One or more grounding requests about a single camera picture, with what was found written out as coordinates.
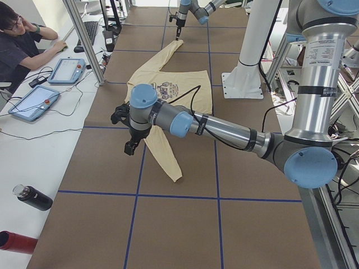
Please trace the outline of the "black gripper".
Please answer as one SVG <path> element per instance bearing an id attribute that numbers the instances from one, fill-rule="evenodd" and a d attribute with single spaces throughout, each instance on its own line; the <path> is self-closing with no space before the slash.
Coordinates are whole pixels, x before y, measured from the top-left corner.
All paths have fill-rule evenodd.
<path id="1" fill-rule="evenodd" d="M 134 127 L 130 127 L 131 139 L 125 143 L 125 154 L 133 155 L 141 140 L 147 138 L 149 133 L 150 128 L 147 128 L 145 130 L 137 130 Z"/>
<path id="2" fill-rule="evenodd" d="M 176 21 L 176 25 L 177 25 L 177 30 L 176 30 L 176 40 L 179 40 L 180 38 L 180 35 L 181 35 L 181 30 L 182 30 L 182 27 L 185 26 L 185 23 L 186 23 L 186 19 L 181 19 L 181 18 L 177 18 L 177 21 Z"/>

